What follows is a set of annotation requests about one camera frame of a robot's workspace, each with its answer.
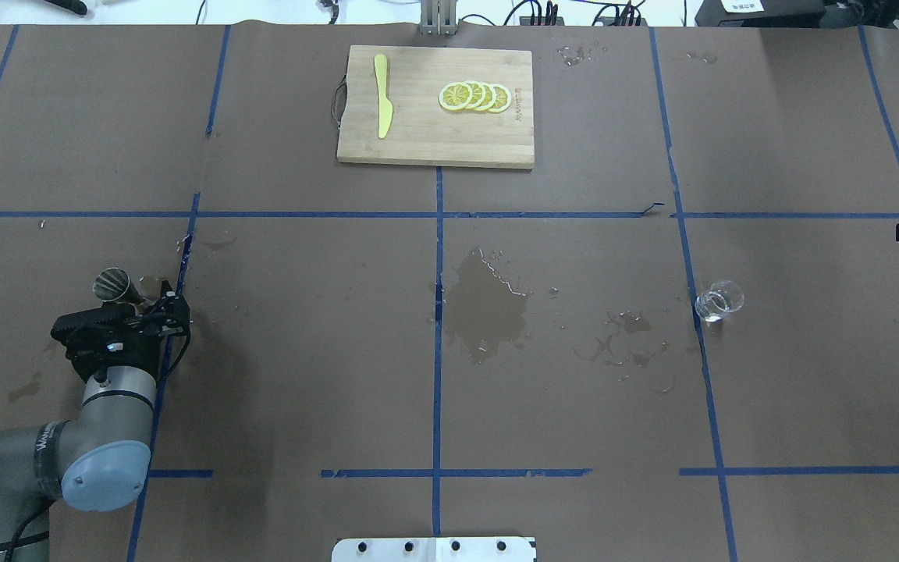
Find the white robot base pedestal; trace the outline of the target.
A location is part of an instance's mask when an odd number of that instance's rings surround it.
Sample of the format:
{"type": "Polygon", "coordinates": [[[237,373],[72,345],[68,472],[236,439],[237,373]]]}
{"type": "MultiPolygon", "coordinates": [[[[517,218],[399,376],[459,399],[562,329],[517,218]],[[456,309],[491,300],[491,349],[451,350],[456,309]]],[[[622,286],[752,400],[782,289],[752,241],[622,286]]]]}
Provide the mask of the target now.
{"type": "Polygon", "coordinates": [[[457,536],[342,539],[332,561],[536,561],[534,538],[457,536]]]}

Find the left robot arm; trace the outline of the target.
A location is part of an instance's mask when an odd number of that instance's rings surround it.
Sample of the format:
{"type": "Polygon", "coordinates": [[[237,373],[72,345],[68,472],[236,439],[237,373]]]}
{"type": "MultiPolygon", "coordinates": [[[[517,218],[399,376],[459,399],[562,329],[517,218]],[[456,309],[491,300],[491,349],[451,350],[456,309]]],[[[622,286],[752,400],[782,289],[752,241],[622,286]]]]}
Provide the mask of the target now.
{"type": "Polygon", "coordinates": [[[143,310],[117,301],[55,320],[51,330],[84,383],[78,416],[0,429],[0,561],[46,561],[58,502],[109,512],[147,483],[163,340],[190,340],[190,306],[166,290],[143,310]]]}

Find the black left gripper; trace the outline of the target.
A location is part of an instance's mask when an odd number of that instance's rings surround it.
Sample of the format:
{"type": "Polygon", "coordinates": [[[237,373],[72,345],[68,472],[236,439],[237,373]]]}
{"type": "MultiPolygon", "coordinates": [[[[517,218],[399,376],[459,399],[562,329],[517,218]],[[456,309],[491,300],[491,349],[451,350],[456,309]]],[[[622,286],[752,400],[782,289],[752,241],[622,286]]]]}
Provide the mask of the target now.
{"type": "Polygon", "coordinates": [[[165,295],[145,308],[126,302],[58,317],[50,331],[83,381],[102,381],[104,370],[138,368],[157,383],[174,372],[190,345],[190,305],[165,295]]]}

